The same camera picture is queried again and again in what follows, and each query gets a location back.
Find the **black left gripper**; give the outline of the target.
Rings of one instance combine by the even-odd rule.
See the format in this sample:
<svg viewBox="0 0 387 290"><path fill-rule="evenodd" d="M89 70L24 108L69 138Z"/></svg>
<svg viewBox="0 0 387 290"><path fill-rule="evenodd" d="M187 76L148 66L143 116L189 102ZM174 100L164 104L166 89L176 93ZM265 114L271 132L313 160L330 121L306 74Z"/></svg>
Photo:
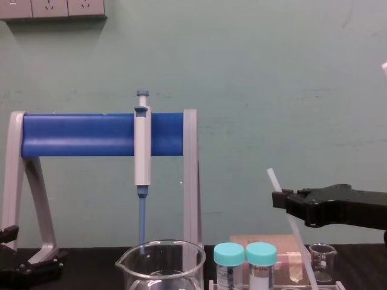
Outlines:
<svg viewBox="0 0 387 290"><path fill-rule="evenodd" d="M59 250L53 257L40 262L29 262L36 252L17 250L19 227L12 225L1 230L1 289L31 289L39 284L36 274L61 273L67 252Z"/></svg>

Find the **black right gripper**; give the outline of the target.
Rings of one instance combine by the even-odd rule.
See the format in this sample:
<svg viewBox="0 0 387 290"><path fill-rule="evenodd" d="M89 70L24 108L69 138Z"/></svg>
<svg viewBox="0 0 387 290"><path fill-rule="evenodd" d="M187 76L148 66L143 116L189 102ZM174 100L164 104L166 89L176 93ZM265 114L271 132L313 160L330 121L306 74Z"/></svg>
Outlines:
<svg viewBox="0 0 387 290"><path fill-rule="evenodd" d="M386 193L356 190L349 184L274 190L272 204L310 228L331 224L386 227Z"/></svg>

